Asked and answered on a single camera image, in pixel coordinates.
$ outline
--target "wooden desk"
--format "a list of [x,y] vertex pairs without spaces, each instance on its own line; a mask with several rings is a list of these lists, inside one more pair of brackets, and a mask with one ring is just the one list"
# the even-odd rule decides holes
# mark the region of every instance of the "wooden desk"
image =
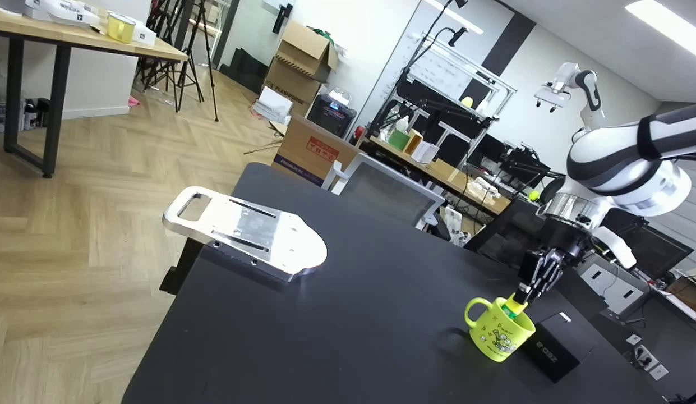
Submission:
[[[33,20],[27,16],[11,16],[0,11],[0,36],[9,38],[8,76],[6,80],[6,125],[4,150],[14,153],[43,171],[44,178],[51,178],[56,170],[58,136],[61,133],[63,101],[66,97],[68,64],[71,48],[89,49],[127,56],[152,57],[165,61],[186,61],[188,56],[169,44],[156,39],[153,45],[120,43],[108,36],[95,33],[88,26],[68,26],[48,21]],[[21,103],[21,80],[24,63],[24,41],[56,45],[56,58],[51,83],[51,110],[43,149],[43,158],[18,144],[18,123]]]
[[417,169],[433,182],[447,189],[451,194],[483,210],[492,217],[501,214],[502,211],[507,208],[507,205],[510,204],[510,200],[502,195],[494,199],[494,204],[489,204],[488,201],[483,202],[482,197],[472,194],[470,191],[465,191],[467,182],[474,181],[474,178],[466,176],[464,172],[450,166],[441,159],[430,164],[421,164],[412,159],[409,154],[394,148],[386,141],[372,137],[370,138],[370,142],[378,146],[381,151],[385,151],[391,154],[391,156],[400,159],[402,163],[405,163],[410,168]]

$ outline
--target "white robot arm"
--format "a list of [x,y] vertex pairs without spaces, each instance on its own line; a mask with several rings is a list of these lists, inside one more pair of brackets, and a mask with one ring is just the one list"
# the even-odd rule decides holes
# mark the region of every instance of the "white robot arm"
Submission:
[[534,301],[592,248],[632,266],[628,246],[601,227],[602,220],[614,208],[642,217],[676,209],[692,182],[670,161],[675,158],[696,159],[696,105],[597,128],[576,140],[565,184],[540,211],[546,218],[543,246],[525,254],[515,301]]
[[586,130],[596,130],[606,126],[605,114],[602,112],[602,99],[597,90],[597,74],[593,71],[581,71],[578,64],[566,62],[560,66],[552,82],[540,86],[535,93],[537,106],[544,102],[553,105],[550,112],[558,107],[564,107],[571,100],[571,94],[567,89],[582,89],[587,98],[587,105],[579,113]]

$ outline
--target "white chair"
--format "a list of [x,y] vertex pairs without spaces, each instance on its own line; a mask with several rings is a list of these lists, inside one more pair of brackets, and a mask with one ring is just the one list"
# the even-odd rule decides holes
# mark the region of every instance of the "white chair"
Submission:
[[345,171],[334,161],[322,188],[419,229],[437,224],[434,214],[445,202],[441,195],[363,153]]

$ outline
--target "desk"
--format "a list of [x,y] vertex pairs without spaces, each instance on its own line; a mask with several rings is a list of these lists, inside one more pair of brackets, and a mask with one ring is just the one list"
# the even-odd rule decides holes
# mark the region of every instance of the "desk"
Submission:
[[382,141],[375,136],[370,138],[370,143],[375,145],[382,152],[389,153],[392,157],[399,159],[401,163],[406,164],[409,168],[417,169],[420,173],[429,178],[430,181],[435,182],[439,186],[450,191],[461,200],[465,200],[469,204],[475,206],[476,208],[483,210],[492,217],[496,217],[501,214],[503,210],[507,208],[510,204],[510,200],[500,195],[498,198],[494,199],[494,204],[489,204],[488,202],[483,203],[483,199],[478,195],[472,194],[470,191],[465,191],[465,186],[467,181],[473,181],[469,176],[466,176],[464,172],[459,171],[457,168],[450,166],[441,159],[434,161],[430,164],[420,164],[417,163],[410,154],[404,153],[392,145],[389,145],[386,141]]
[[[128,56],[154,57],[166,61],[186,61],[181,51],[160,39],[152,45],[140,43],[120,43],[108,36],[86,28],[33,20],[27,16],[10,16],[0,11],[0,36],[9,38],[8,77],[6,80],[6,125],[4,129],[4,150],[14,153],[43,171],[43,177],[51,178],[56,170],[58,136],[61,133],[63,100],[66,95],[68,64],[71,61],[71,48],[91,49],[107,53],[127,54]],[[24,59],[24,41],[56,45],[56,59],[51,83],[51,110],[48,113],[48,128],[43,149],[43,158],[18,144],[18,122],[21,102],[21,80]]]
[[532,319],[563,311],[597,343],[558,384],[519,351],[497,364],[464,338],[472,297],[514,290],[517,274],[501,264],[263,164],[248,164],[233,195],[300,215],[327,261],[281,288],[204,248],[124,404],[663,404],[555,290],[528,307]]

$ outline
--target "black table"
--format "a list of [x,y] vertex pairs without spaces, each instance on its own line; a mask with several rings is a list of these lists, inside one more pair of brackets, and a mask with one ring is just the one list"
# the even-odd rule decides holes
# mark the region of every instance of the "black table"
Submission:
[[514,289],[501,264],[262,164],[233,195],[301,215],[327,261],[280,289],[204,248],[124,404],[663,402],[556,291],[528,313],[561,310],[594,338],[576,370],[553,384],[520,351],[502,364],[482,355],[463,338],[463,309]]

